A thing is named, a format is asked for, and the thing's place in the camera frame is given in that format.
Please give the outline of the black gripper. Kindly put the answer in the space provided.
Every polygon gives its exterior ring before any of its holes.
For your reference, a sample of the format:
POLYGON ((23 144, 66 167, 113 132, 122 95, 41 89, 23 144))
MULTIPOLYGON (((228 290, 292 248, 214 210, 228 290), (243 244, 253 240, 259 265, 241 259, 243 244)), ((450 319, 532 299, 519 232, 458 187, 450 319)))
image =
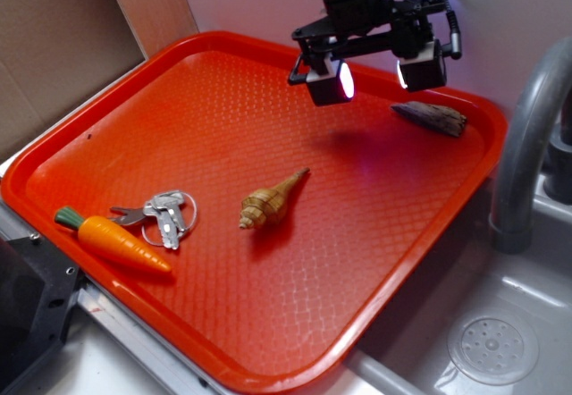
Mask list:
POLYGON ((390 51, 399 59, 400 85, 408 92, 440 88, 447 73, 442 46, 428 17, 446 0, 323 0, 325 16, 292 32, 300 55, 291 86, 305 85, 315 106, 350 102, 355 83, 343 59, 390 51))

